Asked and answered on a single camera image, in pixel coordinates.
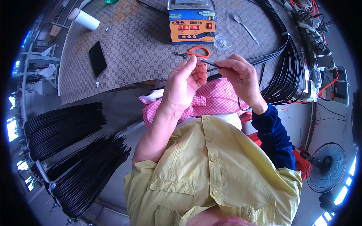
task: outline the cardboard box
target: cardboard box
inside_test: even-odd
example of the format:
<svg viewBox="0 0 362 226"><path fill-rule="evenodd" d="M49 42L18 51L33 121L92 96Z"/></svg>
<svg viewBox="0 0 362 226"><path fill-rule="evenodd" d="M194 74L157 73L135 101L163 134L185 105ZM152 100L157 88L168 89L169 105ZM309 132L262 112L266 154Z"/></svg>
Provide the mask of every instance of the cardboard box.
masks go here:
<svg viewBox="0 0 362 226"><path fill-rule="evenodd" d="M56 37L56 36L59 34L59 32L60 32L61 29L62 29L61 27L58 27L58 26L56 26L56 25L53 25L53 27L52 27L51 30L50 30L49 35L50 35L50 36L53 36L53 37Z"/></svg>

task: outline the table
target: table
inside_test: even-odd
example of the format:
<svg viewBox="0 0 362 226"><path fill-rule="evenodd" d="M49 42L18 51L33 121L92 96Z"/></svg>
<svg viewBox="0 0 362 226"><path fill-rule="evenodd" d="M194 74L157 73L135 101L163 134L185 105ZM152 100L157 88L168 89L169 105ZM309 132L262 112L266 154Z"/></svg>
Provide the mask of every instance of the table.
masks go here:
<svg viewBox="0 0 362 226"><path fill-rule="evenodd" d="M166 11L166 0L144 0L145 3ZM282 7L270 0L276 10ZM216 34L224 33L232 41L232 47L224 52L212 44L203 46L210 50L208 60L225 59L232 53L251 58L272 52L282 45L281 36L257 5L247 0L216 0ZM120 0L108 4L104 0L92 0L83 9L100 21L95 31L72 23L62 53L59 70L59 94L62 105L116 89L135 82L167 78L171 70L183 58L173 52L186 52L196 44L171 45L167 16L152 10L136 0ZM247 31L232 17L238 13L245 25L258 39L258 46ZM297 46L298 31L286 11L278 12ZM108 68L98 78L94 77L88 51L97 42L102 44ZM263 85L266 87L278 59L265 66Z"/></svg>

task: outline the pink checkered cloth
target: pink checkered cloth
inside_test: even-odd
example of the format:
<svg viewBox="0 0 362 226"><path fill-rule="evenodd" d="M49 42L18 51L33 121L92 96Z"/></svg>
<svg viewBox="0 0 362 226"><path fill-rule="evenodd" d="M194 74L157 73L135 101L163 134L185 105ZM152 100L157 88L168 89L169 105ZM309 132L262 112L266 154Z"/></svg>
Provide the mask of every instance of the pink checkered cloth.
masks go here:
<svg viewBox="0 0 362 226"><path fill-rule="evenodd" d="M162 98L151 102L142 100L142 97L144 96L140 96L138 99L144 103L144 108L142 109L144 125L146 128L149 128ZM240 100L240 106L242 109L249 108L242 100ZM196 91L191 105L183 112L178 123L181 123L189 116L197 117L230 112L236 112L238 115L241 115L245 111L239 109L237 95L231 83L226 78L219 78L207 82Z"/></svg>

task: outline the yellow shirt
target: yellow shirt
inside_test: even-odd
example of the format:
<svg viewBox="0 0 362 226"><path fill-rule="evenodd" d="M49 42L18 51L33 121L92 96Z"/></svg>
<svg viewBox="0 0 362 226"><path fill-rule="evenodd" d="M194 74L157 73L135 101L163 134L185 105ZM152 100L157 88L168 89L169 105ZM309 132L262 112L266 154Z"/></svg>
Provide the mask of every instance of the yellow shirt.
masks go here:
<svg viewBox="0 0 362 226"><path fill-rule="evenodd" d="M290 225L299 205L299 171L276 169L244 133L222 119L177 128L158 164L135 164L125 176L130 225L185 226L218 205L257 225Z"/></svg>

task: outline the person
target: person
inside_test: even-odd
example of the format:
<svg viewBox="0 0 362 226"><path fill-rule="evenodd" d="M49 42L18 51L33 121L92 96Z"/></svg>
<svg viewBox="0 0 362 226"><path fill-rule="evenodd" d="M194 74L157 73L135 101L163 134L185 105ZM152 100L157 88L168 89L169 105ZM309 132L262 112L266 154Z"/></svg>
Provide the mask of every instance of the person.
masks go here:
<svg viewBox="0 0 362 226"><path fill-rule="evenodd" d="M183 61L169 74L125 176L130 225L291 225L302 179L277 110L261 96L256 70L244 58L233 54L215 64L252 108L261 148L227 118L202 115L177 127L207 80L196 57Z"/></svg>

